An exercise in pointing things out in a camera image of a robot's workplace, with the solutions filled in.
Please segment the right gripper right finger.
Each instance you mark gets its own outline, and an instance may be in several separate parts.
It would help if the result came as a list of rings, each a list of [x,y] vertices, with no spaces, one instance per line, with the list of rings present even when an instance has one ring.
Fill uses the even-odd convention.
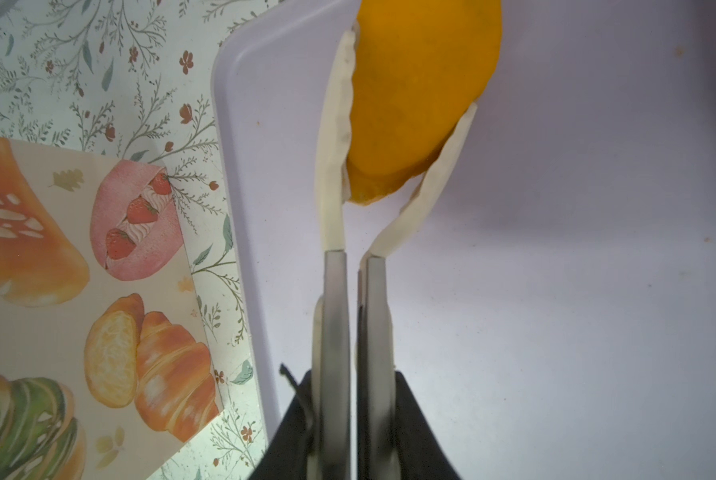
[[[401,477],[395,440],[396,367],[386,260],[419,230],[431,213],[458,162],[476,111],[475,103],[468,107],[415,193],[399,215],[378,234],[361,260],[357,453],[358,474],[366,479]]]

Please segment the orange round bread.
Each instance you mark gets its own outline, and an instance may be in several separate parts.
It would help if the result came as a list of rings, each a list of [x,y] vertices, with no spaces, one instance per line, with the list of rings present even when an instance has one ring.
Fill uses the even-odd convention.
[[[368,205],[424,173],[485,90],[502,38],[498,1],[364,1],[347,173]]]

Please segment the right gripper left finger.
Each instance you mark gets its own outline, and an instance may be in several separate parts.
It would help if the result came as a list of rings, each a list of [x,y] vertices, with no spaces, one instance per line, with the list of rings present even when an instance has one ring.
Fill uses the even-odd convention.
[[[311,369],[314,411],[309,479],[350,477],[351,366],[346,239],[342,207],[351,142],[357,29],[338,43],[327,83],[315,155],[315,197],[324,259],[323,293],[314,315]]]

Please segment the white paper bag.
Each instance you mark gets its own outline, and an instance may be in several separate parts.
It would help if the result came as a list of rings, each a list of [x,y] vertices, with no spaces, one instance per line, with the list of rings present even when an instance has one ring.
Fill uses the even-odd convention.
[[[218,415],[176,193],[0,137],[0,479],[145,479]]]

